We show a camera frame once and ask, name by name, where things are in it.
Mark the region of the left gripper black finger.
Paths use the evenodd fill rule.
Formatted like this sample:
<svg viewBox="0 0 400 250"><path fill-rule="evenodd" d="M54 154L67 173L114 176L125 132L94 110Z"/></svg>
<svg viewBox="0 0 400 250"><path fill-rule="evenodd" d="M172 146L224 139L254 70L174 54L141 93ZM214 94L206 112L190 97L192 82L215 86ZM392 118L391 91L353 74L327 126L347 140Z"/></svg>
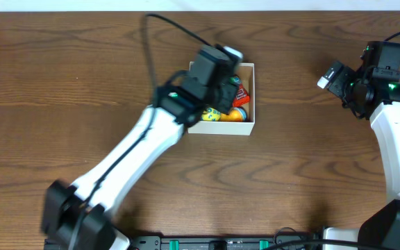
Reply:
<svg viewBox="0 0 400 250"><path fill-rule="evenodd" d="M239 84L226 83L222 86L222 98L220 101L220 112L229 114L233 107L233 101L239 90Z"/></svg>
<svg viewBox="0 0 400 250"><path fill-rule="evenodd" d="M215 89L214 100L211 106L219 112L224 112L226 104L224 103L224 91L221 86Z"/></svg>

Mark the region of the yellow ball with blue marks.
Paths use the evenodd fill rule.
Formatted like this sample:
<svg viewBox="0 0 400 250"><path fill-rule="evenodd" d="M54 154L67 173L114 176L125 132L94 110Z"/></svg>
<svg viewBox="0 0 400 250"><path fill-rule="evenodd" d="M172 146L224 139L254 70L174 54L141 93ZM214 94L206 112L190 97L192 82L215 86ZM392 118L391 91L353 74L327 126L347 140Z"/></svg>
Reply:
<svg viewBox="0 0 400 250"><path fill-rule="evenodd" d="M220 118L221 113L214 108L206 108L201 115L201 120L207 122L218 122Z"/></svg>

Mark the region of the red toy fire truck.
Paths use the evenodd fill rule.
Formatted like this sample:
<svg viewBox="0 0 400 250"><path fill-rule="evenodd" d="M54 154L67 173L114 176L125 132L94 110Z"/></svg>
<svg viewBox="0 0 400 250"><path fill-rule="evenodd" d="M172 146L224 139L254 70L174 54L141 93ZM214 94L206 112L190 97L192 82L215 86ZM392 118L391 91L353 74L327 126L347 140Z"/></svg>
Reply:
<svg viewBox="0 0 400 250"><path fill-rule="evenodd" d="M241 83L239 85L237 94L235 95L235 98L233 100L233 107L240 107L243 106L246 103L250 102L250 96L247 90L244 88L243 84Z"/></svg>

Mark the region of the yellow rubber duck toy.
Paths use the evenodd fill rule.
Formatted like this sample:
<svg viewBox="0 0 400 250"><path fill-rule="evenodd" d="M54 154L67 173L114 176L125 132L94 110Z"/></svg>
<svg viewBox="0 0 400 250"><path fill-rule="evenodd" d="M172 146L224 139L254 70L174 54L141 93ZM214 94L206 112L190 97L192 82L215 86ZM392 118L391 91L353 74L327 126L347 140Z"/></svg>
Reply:
<svg viewBox="0 0 400 250"><path fill-rule="evenodd" d="M242 107L234 107L228 115L222 113L221 122L245 122L247 120L247 112Z"/></svg>

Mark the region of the green ridged toy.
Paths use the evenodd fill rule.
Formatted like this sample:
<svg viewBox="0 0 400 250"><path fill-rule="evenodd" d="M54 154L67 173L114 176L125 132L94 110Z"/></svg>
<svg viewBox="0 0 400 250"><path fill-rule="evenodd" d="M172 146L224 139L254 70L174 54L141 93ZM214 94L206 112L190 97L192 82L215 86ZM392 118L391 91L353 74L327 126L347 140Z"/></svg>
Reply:
<svg viewBox="0 0 400 250"><path fill-rule="evenodd" d="M242 83L239 76L232 76L230 77L230 80L236 85L240 85Z"/></svg>

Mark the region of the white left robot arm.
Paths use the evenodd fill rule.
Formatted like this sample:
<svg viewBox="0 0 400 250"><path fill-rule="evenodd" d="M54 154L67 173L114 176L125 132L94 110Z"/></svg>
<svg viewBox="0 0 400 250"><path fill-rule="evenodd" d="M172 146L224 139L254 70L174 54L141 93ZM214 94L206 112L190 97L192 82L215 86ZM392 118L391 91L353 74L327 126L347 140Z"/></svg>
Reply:
<svg viewBox="0 0 400 250"><path fill-rule="evenodd" d="M207 108L231 109L232 81L243 55L230 47L202 46L187 71L157 87L128 135L73 183L54 181L46 191L41 230L61 249L128 249L131 241L111 222L148 168Z"/></svg>

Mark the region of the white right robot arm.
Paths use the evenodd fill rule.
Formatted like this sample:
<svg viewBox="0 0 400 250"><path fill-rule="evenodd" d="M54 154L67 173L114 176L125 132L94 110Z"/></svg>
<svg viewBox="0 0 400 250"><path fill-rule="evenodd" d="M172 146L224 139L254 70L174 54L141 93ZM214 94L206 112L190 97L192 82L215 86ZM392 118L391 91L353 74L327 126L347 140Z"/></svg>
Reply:
<svg viewBox="0 0 400 250"><path fill-rule="evenodd" d="M381 152L387 203L358 229L324 229L323 249L340 249L336 240L351 242L353 249L400 249L400 44L368 42L360 58L357 70L334 62L317 84L356 118L369 121Z"/></svg>

